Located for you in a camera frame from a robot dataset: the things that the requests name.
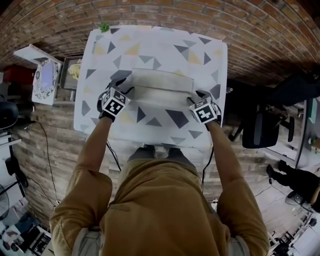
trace brick ceiling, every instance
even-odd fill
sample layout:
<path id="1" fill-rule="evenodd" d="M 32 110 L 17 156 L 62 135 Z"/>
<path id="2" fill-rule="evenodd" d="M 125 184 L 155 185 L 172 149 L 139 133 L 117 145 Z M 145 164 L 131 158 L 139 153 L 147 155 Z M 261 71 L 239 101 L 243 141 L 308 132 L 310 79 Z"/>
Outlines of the brick ceiling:
<path id="1" fill-rule="evenodd" d="M 301 0 L 14 0 L 0 16 L 0 69 L 29 44 L 83 53 L 100 22 L 186 30 L 228 44 L 228 77 L 274 85 L 320 62 L 320 29 Z"/>

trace wooden floor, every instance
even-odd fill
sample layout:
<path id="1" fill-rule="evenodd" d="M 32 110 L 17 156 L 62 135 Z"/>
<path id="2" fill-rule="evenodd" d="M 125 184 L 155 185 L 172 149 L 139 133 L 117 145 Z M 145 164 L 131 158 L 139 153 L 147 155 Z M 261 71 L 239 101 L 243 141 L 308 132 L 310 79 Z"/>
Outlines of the wooden floor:
<path id="1" fill-rule="evenodd" d="M 46 131 L 49 159 L 57 191 L 56 196 L 59 200 L 62 200 L 87 135 L 80 131 L 75 131 L 73 128 L 73 104 L 55 104 L 53 106 L 37 104 L 36 111 L 32 114 L 31 119 L 40 122 Z M 227 134 L 230 132 L 228 126 L 224 127 L 224 130 Z M 12 133 L 15 137 L 22 138 L 22 143 L 16 144 L 13 147 L 21 170 L 28 178 L 32 178 L 38 182 L 49 199 L 55 204 L 56 196 L 47 158 L 46 137 L 41 126 L 38 123 L 34 123 L 25 130 L 14 130 Z M 119 140 L 111 140 L 110 144 L 117 153 L 121 166 L 141 146 L 138 143 Z M 274 165 L 276 161 L 267 158 L 262 151 L 257 149 L 243 148 L 240 142 L 233 143 L 232 147 L 243 168 L 246 181 L 249 183 L 254 194 L 257 194 L 268 185 L 266 184 L 268 181 L 265 173 L 266 166 L 268 164 Z M 203 152 L 195 148 L 184 148 L 182 151 L 197 167 L 199 174 L 202 175 L 202 169 L 209 160 L 210 151 Z M 165 151 L 160 148 L 157 151 L 157 155 L 159 157 L 165 156 Z M 112 194 L 114 195 L 120 172 L 108 149 L 105 152 L 100 171 L 109 175 L 112 179 Z M 29 208 L 42 225 L 48 227 L 49 218 L 53 212 L 53 205 L 32 179 L 29 179 L 29 187 L 25 191 L 29 201 Z M 204 195 L 211 201 L 219 198 L 221 192 L 222 187 L 213 159 L 206 171 Z"/>

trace floor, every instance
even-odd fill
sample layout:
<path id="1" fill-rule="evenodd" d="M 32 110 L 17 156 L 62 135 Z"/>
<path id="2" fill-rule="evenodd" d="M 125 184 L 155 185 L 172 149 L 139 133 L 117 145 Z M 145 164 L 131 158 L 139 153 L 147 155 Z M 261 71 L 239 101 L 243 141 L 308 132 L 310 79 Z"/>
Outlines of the floor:
<path id="1" fill-rule="evenodd" d="M 58 92 L 59 101 L 68 100 L 69 96 L 70 91 L 60 89 Z M 32 178 L 39 183 L 51 202 L 55 204 L 56 197 L 59 200 L 64 198 L 69 178 L 87 135 L 73 128 L 73 104 L 55 104 L 53 106 L 37 104 L 35 109 L 36 111 L 31 118 L 40 122 L 47 134 L 49 159 L 56 187 L 56 196 L 47 159 L 46 137 L 40 125 L 35 123 L 26 130 L 14 130 L 14 136 L 22 138 L 22 143 L 16 144 L 13 150 L 21 170 L 28 178 Z M 225 125 L 223 129 L 228 135 L 232 128 Z M 117 153 L 121 167 L 136 148 L 141 146 L 138 143 L 119 140 L 111 140 L 110 144 Z M 296 210 L 292 211 L 292 207 L 288 208 L 287 205 L 283 207 L 285 196 L 277 192 L 273 187 L 270 188 L 268 183 L 268 177 L 265 172 L 266 166 L 268 164 L 275 166 L 277 161 L 268 158 L 260 150 L 243 148 L 239 140 L 232 143 L 232 147 L 242 166 L 245 180 L 250 185 L 253 193 L 257 195 L 268 188 L 268 191 L 257 197 L 268 230 L 270 232 L 277 231 L 277 233 L 281 234 L 292 227 L 292 223 L 297 225 L 301 211 L 296 209 L 298 211 L 297 214 Z M 198 173 L 202 175 L 202 170 L 209 160 L 210 151 L 203 152 L 195 148 L 183 148 L 182 151 L 196 166 Z M 158 157 L 165 156 L 165 154 L 162 148 L 157 151 Z M 109 175 L 112 179 L 112 196 L 114 196 L 120 172 L 108 149 L 105 152 L 100 171 Z M 29 179 L 29 187 L 26 189 L 29 209 L 43 226 L 48 227 L 54 206 L 46 198 L 39 185 L 32 179 Z M 279 184 L 276 187 L 280 190 L 283 189 Z M 212 201 L 218 199 L 221 192 L 222 187 L 219 175 L 215 161 L 212 160 L 205 174 L 204 195 L 208 201 Z"/>

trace office chair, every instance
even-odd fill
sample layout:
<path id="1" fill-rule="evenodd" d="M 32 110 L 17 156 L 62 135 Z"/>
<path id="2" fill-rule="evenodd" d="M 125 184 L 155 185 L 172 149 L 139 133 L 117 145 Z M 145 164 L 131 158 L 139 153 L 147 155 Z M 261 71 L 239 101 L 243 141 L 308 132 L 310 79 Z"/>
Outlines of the office chair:
<path id="1" fill-rule="evenodd" d="M 242 121 L 234 135 L 229 139 L 234 142 L 242 135 L 242 146 L 247 149 L 272 147 L 277 143 L 279 126 L 289 130 L 288 142 L 294 137 L 295 119 L 284 106 L 292 106 L 307 99 L 320 96 L 320 72 L 309 74 L 299 72 L 289 76 L 275 88 L 265 86 L 250 86 L 234 80 L 227 81 L 227 86 L 233 88 L 234 95 L 240 93 L 240 99 L 233 99 L 234 109 L 241 109 Z"/>

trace person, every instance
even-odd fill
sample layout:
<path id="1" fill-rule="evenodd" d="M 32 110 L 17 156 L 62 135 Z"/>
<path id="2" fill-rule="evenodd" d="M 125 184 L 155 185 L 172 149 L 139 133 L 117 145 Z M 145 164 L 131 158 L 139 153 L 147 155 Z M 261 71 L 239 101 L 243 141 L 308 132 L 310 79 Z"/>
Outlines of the person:
<path id="1" fill-rule="evenodd" d="M 50 218 L 55 255 L 267 255 L 258 204 L 218 123 L 206 123 L 223 189 L 215 212 L 182 151 L 155 158 L 152 145 L 128 159 L 109 203 L 112 181 L 99 169 L 115 117 L 102 110 L 99 118 Z"/>
<path id="2" fill-rule="evenodd" d="M 294 169 L 283 160 L 279 161 L 278 169 L 286 174 L 275 171 L 270 164 L 266 167 L 266 173 L 282 186 L 290 187 L 320 213 L 320 178 L 310 171 Z"/>

